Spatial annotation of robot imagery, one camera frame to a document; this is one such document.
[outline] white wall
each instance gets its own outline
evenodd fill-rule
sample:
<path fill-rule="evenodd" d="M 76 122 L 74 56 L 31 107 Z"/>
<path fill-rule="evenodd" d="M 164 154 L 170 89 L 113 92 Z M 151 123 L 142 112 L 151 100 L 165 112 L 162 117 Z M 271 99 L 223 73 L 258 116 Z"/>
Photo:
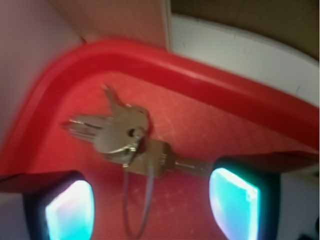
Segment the white wall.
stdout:
<path fill-rule="evenodd" d="M 173 52 L 250 78 L 319 107 L 319 62 L 269 38 L 182 15 L 172 19 Z"/>
<path fill-rule="evenodd" d="M 79 44 L 46 0 L 0 0 L 0 146 L 37 76 Z"/>

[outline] key blade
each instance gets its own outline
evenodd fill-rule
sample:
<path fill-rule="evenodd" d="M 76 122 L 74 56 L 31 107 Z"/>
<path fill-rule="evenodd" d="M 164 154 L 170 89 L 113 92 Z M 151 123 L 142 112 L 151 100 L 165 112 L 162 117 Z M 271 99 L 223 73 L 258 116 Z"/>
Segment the key blade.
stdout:
<path fill-rule="evenodd" d="M 209 178 L 212 173 L 214 163 L 208 161 L 200 161 L 192 158 L 177 158 L 175 160 L 175 168 L 187 174 Z"/>
<path fill-rule="evenodd" d="M 106 95 L 106 98 L 110 102 L 110 109 L 111 109 L 112 114 L 113 115 L 120 115 L 124 111 L 125 107 L 118 100 L 115 90 L 108 85 L 104 85 L 103 90 Z"/>
<path fill-rule="evenodd" d="M 77 114 L 71 117 L 69 121 L 75 124 L 82 124 L 88 127 L 102 129 L 106 124 L 112 121 L 112 117 L 106 115 Z"/>

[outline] key head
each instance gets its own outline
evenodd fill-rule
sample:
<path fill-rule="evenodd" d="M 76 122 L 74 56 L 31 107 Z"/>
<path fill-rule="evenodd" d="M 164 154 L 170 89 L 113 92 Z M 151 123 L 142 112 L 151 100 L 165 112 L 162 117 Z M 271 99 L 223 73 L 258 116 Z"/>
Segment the key head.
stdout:
<path fill-rule="evenodd" d="M 112 121 L 106 122 L 95 136 L 94 148 L 103 154 L 114 154 L 133 148 L 141 139 L 138 136 L 139 130 L 148 131 L 149 120 L 146 113 L 142 107 L 126 106 L 123 112 L 113 116 Z"/>
<path fill-rule="evenodd" d="M 153 177 L 160 178 L 166 171 L 175 169 L 176 155 L 170 145 L 164 141 L 146 139 L 146 151 L 137 153 L 131 163 L 125 168 L 135 174 L 148 175 L 148 164 L 152 164 Z"/>

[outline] cyan light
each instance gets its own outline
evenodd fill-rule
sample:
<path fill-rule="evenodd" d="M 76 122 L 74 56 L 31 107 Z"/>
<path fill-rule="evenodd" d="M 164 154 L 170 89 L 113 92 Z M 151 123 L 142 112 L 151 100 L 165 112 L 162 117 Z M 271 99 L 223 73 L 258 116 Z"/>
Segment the cyan light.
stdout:
<path fill-rule="evenodd" d="M 90 184 L 75 181 L 46 206 L 45 217 L 51 240 L 89 240 L 95 218 Z"/>
<path fill-rule="evenodd" d="M 210 205 L 216 223 L 229 240 L 256 240 L 259 230 L 259 189 L 220 167 L 209 180 Z"/>

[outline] red textured surface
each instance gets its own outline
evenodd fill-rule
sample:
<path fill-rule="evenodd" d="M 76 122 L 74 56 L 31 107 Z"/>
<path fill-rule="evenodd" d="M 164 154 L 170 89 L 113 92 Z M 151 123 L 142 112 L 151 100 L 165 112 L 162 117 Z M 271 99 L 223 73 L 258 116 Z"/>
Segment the red textured surface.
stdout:
<path fill-rule="evenodd" d="M 124 103 L 148 109 L 151 136 L 169 142 L 182 157 L 214 161 L 222 155 L 317 152 L 311 147 L 317 148 L 319 110 L 305 102 L 135 43 L 113 40 L 82 47 L 38 80 L 1 153 L 0 174 L 80 170 L 95 196 L 93 239 L 126 238 L 122 168 L 105 161 L 90 143 L 71 137 L 60 123 L 77 113 L 109 114 L 102 84 L 112 86 Z M 133 229 L 141 222 L 144 194 L 145 178 L 132 175 Z M 210 210 L 208 180 L 180 172 L 156 179 L 142 238 L 224 239 Z"/>

